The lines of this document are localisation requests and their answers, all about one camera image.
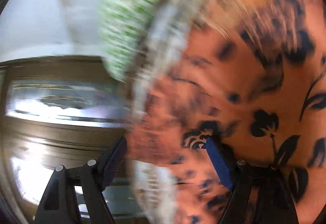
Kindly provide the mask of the orange black floral garment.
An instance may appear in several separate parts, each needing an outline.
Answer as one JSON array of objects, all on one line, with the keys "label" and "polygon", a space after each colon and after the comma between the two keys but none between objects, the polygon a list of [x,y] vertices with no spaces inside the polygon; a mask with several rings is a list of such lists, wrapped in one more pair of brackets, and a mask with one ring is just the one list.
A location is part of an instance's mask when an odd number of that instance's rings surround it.
[{"label": "orange black floral garment", "polygon": [[325,3],[242,1],[249,11],[221,32],[227,9],[208,1],[181,59],[149,90],[129,157],[176,177],[172,223],[216,223],[224,209],[209,138],[280,167],[299,223],[313,223],[325,207]]}]

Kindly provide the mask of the brown wooden glass cabinet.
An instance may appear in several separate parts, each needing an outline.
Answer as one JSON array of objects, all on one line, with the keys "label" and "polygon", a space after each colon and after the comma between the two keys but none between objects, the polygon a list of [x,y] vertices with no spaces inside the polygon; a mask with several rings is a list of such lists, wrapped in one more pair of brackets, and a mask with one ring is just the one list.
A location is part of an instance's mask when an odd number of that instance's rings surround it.
[{"label": "brown wooden glass cabinet", "polygon": [[1,63],[1,223],[145,223],[127,111],[98,57]]}]

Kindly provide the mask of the beige leaf print blanket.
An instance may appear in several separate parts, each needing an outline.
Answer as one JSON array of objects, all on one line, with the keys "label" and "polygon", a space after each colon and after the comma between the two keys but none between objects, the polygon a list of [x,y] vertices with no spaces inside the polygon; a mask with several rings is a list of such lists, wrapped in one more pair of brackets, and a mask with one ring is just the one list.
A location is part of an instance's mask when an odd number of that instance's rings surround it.
[{"label": "beige leaf print blanket", "polygon": [[[145,95],[155,81],[179,61],[191,28],[211,28],[228,39],[228,20],[213,15],[208,0],[161,0],[154,20],[141,41],[137,64],[131,68],[133,119],[145,116]],[[132,186],[150,223],[174,223],[177,209],[176,181],[170,170],[151,162],[132,162]]]}]

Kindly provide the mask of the green white patterned pillow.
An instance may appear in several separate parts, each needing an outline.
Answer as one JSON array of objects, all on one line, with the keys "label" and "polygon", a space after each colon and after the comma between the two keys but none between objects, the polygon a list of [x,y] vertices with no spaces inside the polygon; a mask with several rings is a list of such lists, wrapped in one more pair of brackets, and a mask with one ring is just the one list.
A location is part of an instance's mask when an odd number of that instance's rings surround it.
[{"label": "green white patterned pillow", "polygon": [[99,36],[109,75],[124,82],[138,44],[161,0],[100,0]]}]

